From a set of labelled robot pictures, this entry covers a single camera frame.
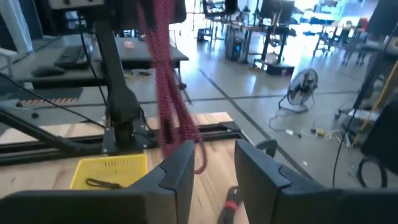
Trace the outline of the yellow plastic basket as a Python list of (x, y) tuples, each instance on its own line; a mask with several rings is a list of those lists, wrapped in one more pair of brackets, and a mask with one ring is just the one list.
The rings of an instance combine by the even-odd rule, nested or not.
[(95, 182), (87, 184), (88, 179), (128, 187), (147, 173), (145, 154), (81, 159), (76, 167), (70, 189), (104, 189)]

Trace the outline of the black standing desk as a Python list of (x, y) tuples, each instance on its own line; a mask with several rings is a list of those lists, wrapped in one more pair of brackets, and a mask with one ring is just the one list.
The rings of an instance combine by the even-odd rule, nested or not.
[[(251, 38), (253, 33), (265, 35), (262, 52), (251, 52)], [(257, 25), (248, 26), (242, 22), (231, 21), (229, 23), (226, 58), (240, 63), (249, 63), (250, 55), (258, 55), (252, 60), (251, 65), (260, 65), (269, 75), (291, 76), (295, 70), (293, 65), (284, 62), (283, 51), (288, 36), (295, 31), (287, 26)]]

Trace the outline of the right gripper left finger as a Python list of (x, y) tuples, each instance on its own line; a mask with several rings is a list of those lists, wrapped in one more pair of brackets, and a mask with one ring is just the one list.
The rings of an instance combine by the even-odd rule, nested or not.
[(118, 190), (27, 190), (0, 199), (0, 224), (187, 224), (194, 142)]

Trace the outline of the black floor fan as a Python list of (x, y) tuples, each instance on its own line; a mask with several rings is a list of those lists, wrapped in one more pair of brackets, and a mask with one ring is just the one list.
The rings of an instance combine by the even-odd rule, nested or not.
[(279, 100), (280, 110), (301, 114), (308, 111), (306, 102), (311, 98), (315, 104), (313, 93), (318, 88), (318, 73), (313, 68), (306, 68), (296, 74), (290, 81), (287, 93)]

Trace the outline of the black mat orange stripes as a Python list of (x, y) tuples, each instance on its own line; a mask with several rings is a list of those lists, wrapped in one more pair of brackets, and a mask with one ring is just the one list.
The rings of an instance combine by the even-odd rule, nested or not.
[[(59, 88), (48, 90), (34, 90), (34, 92), (52, 103), (58, 105), (70, 105), (76, 103), (83, 92), (83, 88)], [(16, 101), (17, 106), (35, 107), (35, 106), (48, 106), (49, 104), (32, 95), (24, 90), (18, 90), (10, 93), (5, 97), (6, 100)]]

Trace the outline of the black aluminium rig frame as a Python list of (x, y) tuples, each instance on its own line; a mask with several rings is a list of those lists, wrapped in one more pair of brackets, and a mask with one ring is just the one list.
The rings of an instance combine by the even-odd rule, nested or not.
[[(106, 114), (106, 125), (103, 126), (104, 133), (97, 136), (81, 138), (63, 138), (56, 136), (38, 126), (35, 126), (17, 116), (14, 116), (4, 108), (0, 108), (0, 122), (4, 123), (28, 136), (35, 138), (34, 142), (20, 142), (0, 145), (0, 165), (12, 165), (29, 162), (41, 162), (71, 157), (94, 156), (108, 154), (111, 156), (129, 152), (139, 152), (144, 148), (160, 147), (160, 121), (159, 129), (151, 130), (147, 126), (144, 112), (141, 108), (141, 116), (133, 121), (134, 140), (133, 145), (125, 151), (115, 154), (104, 149), (104, 138), (113, 137), (113, 127)], [(181, 118), (176, 109), (172, 109), (172, 128), (179, 139), (177, 147), (184, 140), (202, 142), (202, 126), (195, 126), (187, 111), (187, 116)]]

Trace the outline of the black keyboard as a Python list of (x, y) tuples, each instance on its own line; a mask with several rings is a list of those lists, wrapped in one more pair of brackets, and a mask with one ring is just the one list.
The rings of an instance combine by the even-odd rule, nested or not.
[(83, 46), (69, 46), (58, 56), (54, 65), (65, 70), (84, 69), (88, 68), (89, 62)]

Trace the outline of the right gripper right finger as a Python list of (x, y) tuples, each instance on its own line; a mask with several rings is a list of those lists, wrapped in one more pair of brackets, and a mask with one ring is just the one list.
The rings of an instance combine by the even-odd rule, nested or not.
[(398, 190), (328, 188), (242, 139), (234, 162), (250, 224), (398, 224)]

